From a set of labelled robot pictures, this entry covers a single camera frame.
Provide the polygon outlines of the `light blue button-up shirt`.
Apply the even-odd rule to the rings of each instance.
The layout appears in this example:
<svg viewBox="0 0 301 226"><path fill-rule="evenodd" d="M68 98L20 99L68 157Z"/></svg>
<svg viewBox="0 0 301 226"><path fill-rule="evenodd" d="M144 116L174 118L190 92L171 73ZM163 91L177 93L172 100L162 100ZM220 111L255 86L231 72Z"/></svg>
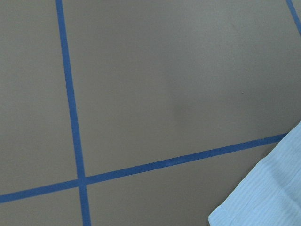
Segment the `light blue button-up shirt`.
<svg viewBox="0 0 301 226"><path fill-rule="evenodd" d="M208 217L211 226L301 224L301 126L294 127Z"/></svg>

